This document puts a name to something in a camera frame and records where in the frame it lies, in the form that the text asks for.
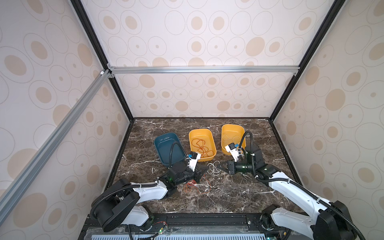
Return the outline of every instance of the yellow plastic basin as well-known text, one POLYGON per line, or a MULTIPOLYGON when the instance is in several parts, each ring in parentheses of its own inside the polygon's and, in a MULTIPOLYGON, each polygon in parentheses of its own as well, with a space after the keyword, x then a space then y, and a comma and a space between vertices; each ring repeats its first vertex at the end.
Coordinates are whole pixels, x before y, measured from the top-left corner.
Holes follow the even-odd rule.
POLYGON ((206 128, 194 129, 190 131, 189 145, 192 152, 201 154, 199 162, 210 161, 217 153, 212 132, 206 128))
POLYGON ((225 124, 221 128, 221 151, 226 155, 231 155, 226 151, 225 146, 230 143, 240 144, 241 137, 244 135, 244 128, 240 125, 225 124))

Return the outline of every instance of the white cord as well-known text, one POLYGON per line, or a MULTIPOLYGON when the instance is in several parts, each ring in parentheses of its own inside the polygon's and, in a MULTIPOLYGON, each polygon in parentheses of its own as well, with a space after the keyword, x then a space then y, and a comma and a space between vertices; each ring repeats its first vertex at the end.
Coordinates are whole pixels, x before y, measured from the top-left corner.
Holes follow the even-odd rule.
POLYGON ((209 170, 207 170, 207 173, 210 174, 210 175, 213 175, 213 176, 219 176, 220 175, 220 172, 221 172, 221 169, 218 169, 217 167, 215 167, 215 163, 218 162, 220 163, 219 161, 214 161, 213 163, 208 163, 208 167, 209 167, 209 170))

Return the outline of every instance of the white string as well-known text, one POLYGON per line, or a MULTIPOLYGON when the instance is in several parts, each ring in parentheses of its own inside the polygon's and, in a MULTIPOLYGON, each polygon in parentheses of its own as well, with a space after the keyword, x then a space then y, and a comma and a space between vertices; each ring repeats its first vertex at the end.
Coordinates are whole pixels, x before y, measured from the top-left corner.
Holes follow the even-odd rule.
POLYGON ((209 167, 209 170, 207 170, 207 173, 210 174, 210 175, 213 175, 213 176, 219 176, 220 175, 220 172, 221 172, 221 169, 218 169, 217 167, 215 167, 215 163, 218 162, 220 163, 219 161, 215 161, 213 163, 208 163, 208 167, 209 167))
POLYGON ((224 134, 222 136, 222 142, 223 143, 234 143, 234 144, 240 144, 240 141, 241 141, 241 137, 239 136, 234 136, 233 138, 232 137, 228 137, 226 134, 224 134))

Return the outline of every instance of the orange string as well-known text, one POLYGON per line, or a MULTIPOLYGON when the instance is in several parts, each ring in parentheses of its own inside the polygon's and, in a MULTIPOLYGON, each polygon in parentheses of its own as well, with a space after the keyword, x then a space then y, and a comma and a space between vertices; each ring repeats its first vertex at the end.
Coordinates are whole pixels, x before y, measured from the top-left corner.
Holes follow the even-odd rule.
POLYGON ((184 187, 183 187, 184 192, 185 192, 185 193, 189 193, 189 192, 192 191, 193 188, 196 188, 196 189, 197 189, 197 192, 198 192, 200 195, 209 193, 209 192, 211 191, 211 188, 212 188, 212 187, 211 187, 211 183, 208 181, 208 179, 205 177, 205 175, 203 175, 202 178, 204 178, 204 179, 208 182, 209 190, 208 190, 207 192, 200 192, 200 191, 199 191, 199 188, 195 186, 195 185, 197 184, 197 182, 196 182, 195 180, 191 180, 191 181, 187 182, 187 183, 184 185, 184 187))
POLYGON ((198 138, 192 139, 191 144, 192 144, 192 146, 197 148, 198 152, 201 153, 201 157, 212 157, 214 155, 213 150, 209 150, 209 148, 207 146, 204 146, 205 141, 202 139, 198 139, 198 138))

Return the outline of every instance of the black frame edge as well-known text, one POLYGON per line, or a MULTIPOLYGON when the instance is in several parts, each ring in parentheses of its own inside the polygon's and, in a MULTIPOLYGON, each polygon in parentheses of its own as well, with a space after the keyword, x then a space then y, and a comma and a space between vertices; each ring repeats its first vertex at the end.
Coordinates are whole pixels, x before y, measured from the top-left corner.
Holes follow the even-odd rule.
POLYGON ((193 117, 170 117, 170 118, 163 118, 163 117, 135 117, 135 119, 261 119, 261 120, 266 120, 268 121, 269 120, 269 117, 264 117, 264 118, 255 118, 255 117, 252 117, 252 118, 247 118, 247 117, 237 117, 237 118, 229 118, 229 117, 226 117, 226 118, 219 118, 219 117, 211 117, 211 118, 204 118, 204 117, 198 117, 198 118, 193 118, 193 117))
POLYGON ((125 149, 125 146, 127 145, 127 142, 128 142, 128 138, 129 138, 129 135, 131 134, 131 130, 133 128, 133 124, 134 124, 135 120, 132 120, 130 123, 129 123, 129 126, 128 126, 128 129, 127 129, 127 132, 124 136, 124 139, 121 143, 121 147, 119 149, 119 153, 116 157, 116 160, 115 160, 115 163, 113 164, 113 167, 112 167, 112 171, 111 171, 111 174, 109 175, 108 177, 108 181, 107 181, 107 184, 105 185, 105 188, 104 188, 104 191, 109 188, 110 186, 112 186, 113 184, 113 179, 115 178, 116 176, 116 172, 119 168, 119 165, 120 165, 120 161, 121 161, 121 158, 122 158, 122 155, 124 153, 124 149, 125 149))
POLYGON ((327 15, 324 18, 324 21, 322 22, 319 30, 317 31, 315 37, 313 38, 310 46, 308 47, 307 52, 305 53, 303 59, 301 60, 299 64, 299 71, 297 72, 296 76, 294 75, 291 78, 291 81, 289 82, 287 88, 284 90, 283 95, 281 96, 278 104, 276 105, 275 109, 273 110, 270 119, 272 121, 275 120, 277 117, 277 114, 279 114, 281 108, 283 107, 285 101, 288 99, 289 95, 293 91, 293 88, 295 87, 297 81, 299 80, 300 76, 304 72, 305 68, 307 67, 308 63, 310 62, 312 56, 316 52, 317 48, 319 47, 321 41, 323 40, 325 34, 327 33, 328 29, 330 28, 331 24, 333 23, 333 20, 336 18, 337 14, 339 13, 341 7, 343 6, 344 2, 346 0, 335 0, 329 9, 327 15))
POLYGON ((269 119, 269 124, 271 125, 272 131, 273 131, 273 133, 274 133, 274 135, 275 135, 275 137, 276 137, 276 140, 277 140, 277 142, 278 142, 278 144, 279 144, 279 146, 280 146, 280 148, 281 148, 281 151, 283 152, 283 155, 284 155, 284 157, 285 157, 285 160, 287 161, 288 167, 289 167, 289 169, 290 169, 291 172, 292 172, 293 179, 294 179, 295 182, 297 182, 298 184, 303 185, 303 184, 301 183, 301 180, 300 180, 300 178, 299 178, 299 175, 297 174, 297 171, 296 171, 295 167, 293 166, 292 160, 291 160, 291 158, 289 157, 287 150, 285 149, 285 146, 284 146, 284 144, 283 144, 283 141, 281 140, 280 135, 279 135, 279 133, 277 132, 277 129, 276 129, 276 127, 275 127, 275 124, 273 123, 273 121, 272 121, 271 119, 269 119))
MULTIPOLYGON (((84 28, 87 36, 88 36, 88 39, 93 46, 93 49, 95 50, 95 52, 97 54, 97 57, 99 58, 99 60, 101 62, 102 67, 104 69, 109 69, 108 59, 104 54, 103 48, 101 47, 101 44, 100 44, 100 42, 96 36, 95 31, 93 30, 91 21, 89 20, 88 15, 85 12, 83 4, 81 3, 80 0, 71 0, 71 3, 73 5, 73 8, 74 8, 77 16, 79 17, 81 24, 83 25, 83 28, 84 28)), ((122 94, 122 91, 118 85, 116 78, 113 76, 113 78, 110 78, 109 81, 110 81, 110 83, 111 83, 123 109, 124 109, 124 112, 127 114, 128 119, 130 121, 133 121, 133 115, 132 115, 132 113, 128 107, 127 102, 125 101, 125 98, 122 94)))

